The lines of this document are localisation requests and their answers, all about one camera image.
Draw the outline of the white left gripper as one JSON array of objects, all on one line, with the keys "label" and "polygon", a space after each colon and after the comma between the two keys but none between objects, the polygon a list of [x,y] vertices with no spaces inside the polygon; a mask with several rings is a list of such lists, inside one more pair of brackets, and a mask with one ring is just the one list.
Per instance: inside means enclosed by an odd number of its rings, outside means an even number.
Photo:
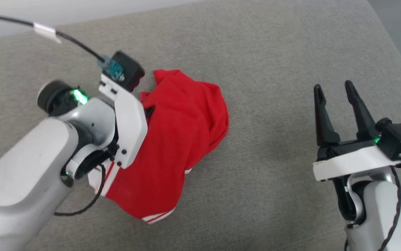
[{"label": "white left gripper", "polygon": [[135,160],[146,137],[146,119],[153,114],[155,107],[144,110],[142,103],[132,93],[121,87],[105,74],[101,74],[99,91],[114,103],[118,151],[115,161],[122,169]]}]

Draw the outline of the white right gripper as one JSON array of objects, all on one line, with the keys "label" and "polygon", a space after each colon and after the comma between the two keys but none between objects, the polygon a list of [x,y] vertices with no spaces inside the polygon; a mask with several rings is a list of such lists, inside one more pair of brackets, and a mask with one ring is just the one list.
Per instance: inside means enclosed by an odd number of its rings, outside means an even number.
[{"label": "white right gripper", "polygon": [[[379,132],[375,129],[375,121],[352,81],[345,81],[344,86],[347,99],[355,115],[356,137],[363,141],[376,139]],[[317,181],[401,164],[401,159],[391,160],[376,145],[363,147],[349,153],[338,153],[337,146],[328,146],[338,144],[340,135],[334,131],[326,109],[326,98],[319,84],[314,86],[314,105],[316,142],[321,147],[318,151],[317,161],[313,163],[313,174]]]}]

